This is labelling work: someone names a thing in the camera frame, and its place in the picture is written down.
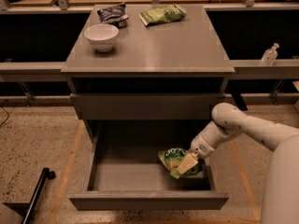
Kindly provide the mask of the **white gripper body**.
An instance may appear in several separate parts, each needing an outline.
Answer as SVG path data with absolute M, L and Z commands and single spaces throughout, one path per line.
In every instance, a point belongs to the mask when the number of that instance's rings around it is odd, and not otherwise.
M 215 151 L 215 145 L 202 134 L 197 134 L 191 141 L 190 152 L 198 159 L 205 159 Z

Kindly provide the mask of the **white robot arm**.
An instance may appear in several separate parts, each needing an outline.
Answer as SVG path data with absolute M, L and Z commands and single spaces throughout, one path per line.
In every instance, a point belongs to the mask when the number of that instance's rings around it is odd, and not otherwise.
M 179 164 L 183 175 L 222 143 L 244 133 L 272 152 L 263 189 L 261 224 L 299 224 L 299 129 L 246 114 L 220 103 Z

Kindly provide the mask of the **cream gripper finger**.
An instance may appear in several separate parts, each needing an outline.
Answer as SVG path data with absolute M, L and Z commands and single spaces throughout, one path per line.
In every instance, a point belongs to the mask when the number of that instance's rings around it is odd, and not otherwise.
M 187 171 L 192 169 L 198 163 L 197 155 L 194 153 L 187 153 L 182 159 L 177 168 L 179 175 L 184 175 Z

